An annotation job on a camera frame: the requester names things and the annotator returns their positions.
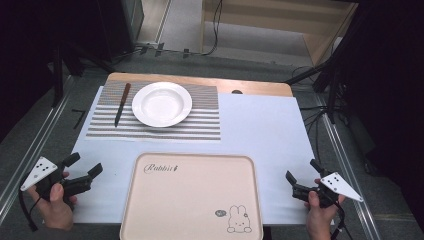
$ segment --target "wooden tray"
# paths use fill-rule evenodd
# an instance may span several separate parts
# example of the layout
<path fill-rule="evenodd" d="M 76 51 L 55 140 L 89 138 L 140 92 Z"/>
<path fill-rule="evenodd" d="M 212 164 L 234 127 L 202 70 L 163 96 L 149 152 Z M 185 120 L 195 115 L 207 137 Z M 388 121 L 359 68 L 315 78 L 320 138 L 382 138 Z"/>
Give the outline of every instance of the wooden tray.
<path fill-rule="evenodd" d="M 245 156 L 142 154 L 120 237 L 262 239 L 253 161 Z"/>

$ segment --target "gray striped mat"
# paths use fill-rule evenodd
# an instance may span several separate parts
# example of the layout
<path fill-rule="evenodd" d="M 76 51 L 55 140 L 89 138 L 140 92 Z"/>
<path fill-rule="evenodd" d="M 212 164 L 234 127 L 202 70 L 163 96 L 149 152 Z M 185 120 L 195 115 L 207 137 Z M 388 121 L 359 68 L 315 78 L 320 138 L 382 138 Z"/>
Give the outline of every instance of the gray striped mat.
<path fill-rule="evenodd" d="M 86 139 L 159 142 L 220 142 L 221 130 L 216 87 L 180 84 L 193 100 L 190 114 L 182 122 L 166 128 L 149 127 L 133 114 L 135 94 L 152 82 L 131 82 L 131 89 L 118 127 L 115 117 L 126 82 L 107 81 L 94 110 Z"/>

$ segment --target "white tabletop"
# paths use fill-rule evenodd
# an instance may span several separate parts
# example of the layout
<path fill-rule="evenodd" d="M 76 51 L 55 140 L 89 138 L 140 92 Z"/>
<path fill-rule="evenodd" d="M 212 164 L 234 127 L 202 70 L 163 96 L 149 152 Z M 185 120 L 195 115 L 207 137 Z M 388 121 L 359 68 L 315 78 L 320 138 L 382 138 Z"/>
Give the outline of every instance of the white tabletop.
<path fill-rule="evenodd" d="M 121 223 L 135 160 L 143 153 L 167 152 L 250 157 L 263 224 L 305 224 L 307 210 L 292 197 L 285 173 L 306 186 L 319 175 L 309 164 L 314 155 L 295 98 L 219 93 L 220 143 L 85 140 L 101 89 L 73 149 L 81 159 L 68 171 L 71 179 L 86 175 L 99 162 L 104 170 L 90 191 L 78 195 L 76 223 Z"/>

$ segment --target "human hand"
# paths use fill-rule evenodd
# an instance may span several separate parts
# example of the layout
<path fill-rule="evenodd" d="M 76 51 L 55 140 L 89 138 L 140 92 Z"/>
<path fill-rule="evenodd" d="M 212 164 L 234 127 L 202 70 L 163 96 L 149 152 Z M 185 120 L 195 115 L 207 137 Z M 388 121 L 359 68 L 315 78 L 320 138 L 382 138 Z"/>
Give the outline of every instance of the human hand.
<path fill-rule="evenodd" d="M 65 172 L 64 177 L 69 176 L 69 173 Z M 28 193 L 32 199 L 36 202 L 40 196 L 35 191 L 36 186 L 32 186 L 28 189 Z M 63 202 L 63 186 L 59 183 L 53 185 L 50 191 L 50 202 L 40 199 L 37 203 L 37 208 L 44 219 L 44 222 L 49 228 L 58 228 L 69 231 L 72 229 L 74 224 L 73 213 L 71 208 Z M 72 204 L 77 202 L 75 196 L 69 198 Z"/>
<path fill-rule="evenodd" d="M 339 204 L 344 199 L 344 196 L 339 195 Z M 309 192 L 308 201 L 309 203 L 305 203 L 305 206 L 310 209 L 306 221 L 309 237 L 312 240 L 330 239 L 330 224 L 337 214 L 338 207 L 333 204 L 327 208 L 320 208 L 318 193 L 314 191 Z"/>

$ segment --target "white plate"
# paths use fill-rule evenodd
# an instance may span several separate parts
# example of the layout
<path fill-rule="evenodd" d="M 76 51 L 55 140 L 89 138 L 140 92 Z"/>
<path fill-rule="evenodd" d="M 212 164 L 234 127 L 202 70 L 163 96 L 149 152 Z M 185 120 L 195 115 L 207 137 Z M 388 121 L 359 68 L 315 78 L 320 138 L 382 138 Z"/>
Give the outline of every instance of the white plate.
<path fill-rule="evenodd" d="M 140 122 L 152 127 L 169 127 L 184 120 L 190 113 L 190 93 L 178 84 L 152 83 L 134 96 L 132 110 Z"/>

